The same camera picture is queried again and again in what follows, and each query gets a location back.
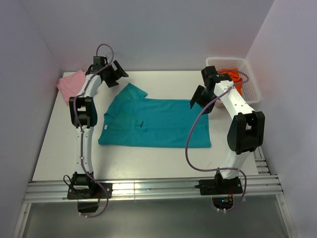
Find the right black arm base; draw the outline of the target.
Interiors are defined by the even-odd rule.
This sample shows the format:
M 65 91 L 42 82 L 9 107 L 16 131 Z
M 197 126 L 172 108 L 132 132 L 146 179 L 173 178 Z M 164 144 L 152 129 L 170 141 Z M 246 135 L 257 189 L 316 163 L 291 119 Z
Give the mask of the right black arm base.
M 200 195 L 228 195 L 230 192 L 233 194 L 243 193 L 241 181 L 238 177 L 232 179 L 223 179 L 220 177 L 201 179 L 194 188 L 200 190 Z

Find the teal t-shirt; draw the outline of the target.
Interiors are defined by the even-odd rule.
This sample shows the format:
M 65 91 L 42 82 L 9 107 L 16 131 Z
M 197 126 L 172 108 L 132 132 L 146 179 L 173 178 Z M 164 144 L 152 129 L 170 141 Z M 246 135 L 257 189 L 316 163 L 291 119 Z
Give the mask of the teal t-shirt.
M 210 148 L 209 117 L 189 100 L 150 99 L 129 83 L 104 114 L 100 145 L 158 148 Z

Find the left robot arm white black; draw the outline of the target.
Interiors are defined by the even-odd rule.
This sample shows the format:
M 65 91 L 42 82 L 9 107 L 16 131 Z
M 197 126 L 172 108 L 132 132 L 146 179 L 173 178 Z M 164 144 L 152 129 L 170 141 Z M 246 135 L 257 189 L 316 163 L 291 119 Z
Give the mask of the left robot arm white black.
M 103 82 L 111 88 L 118 85 L 120 78 L 128 76 L 117 60 L 94 56 L 82 88 L 76 96 L 69 98 L 71 123 L 77 133 L 76 166 L 71 185 L 85 198 L 93 197 L 97 191 L 91 159 L 92 136 L 98 122 L 94 96 Z

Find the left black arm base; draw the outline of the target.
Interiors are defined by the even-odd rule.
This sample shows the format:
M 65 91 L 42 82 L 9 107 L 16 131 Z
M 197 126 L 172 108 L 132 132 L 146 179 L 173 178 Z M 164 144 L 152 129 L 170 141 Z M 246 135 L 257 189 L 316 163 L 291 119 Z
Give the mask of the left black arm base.
M 83 200 L 83 199 L 106 199 L 111 198 L 112 183 L 101 183 L 103 189 L 93 184 L 92 188 L 87 185 L 73 185 L 67 193 L 68 200 Z

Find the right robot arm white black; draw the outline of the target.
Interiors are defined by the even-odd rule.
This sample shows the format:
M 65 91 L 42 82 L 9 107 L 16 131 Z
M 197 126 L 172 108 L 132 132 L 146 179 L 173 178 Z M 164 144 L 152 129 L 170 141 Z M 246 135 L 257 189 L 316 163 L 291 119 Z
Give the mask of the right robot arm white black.
M 215 169 L 220 178 L 214 181 L 214 187 L 219 193 L 226 193 L 231 188 L 230 179 L 242 173 L 241 167 L 245 160 L 263 144 L 264 140 L 264 113 L 249 106 L 236 88 L 249 82 L 248 75 L 238 72 L 245 78 L 235 83 L 229 72 L 229 69 L 218 72 L 214 66 L 206 66 L 201 71 L 204 85 L 198 86 L 190 101 L 191 106 L 198 104 L 202 107 L 195 122 L 198 122 L 202 115 L 209 114 L 218 100 L 222 102 L 232 119 L 227 134 L 229 152 L 224 163 Z

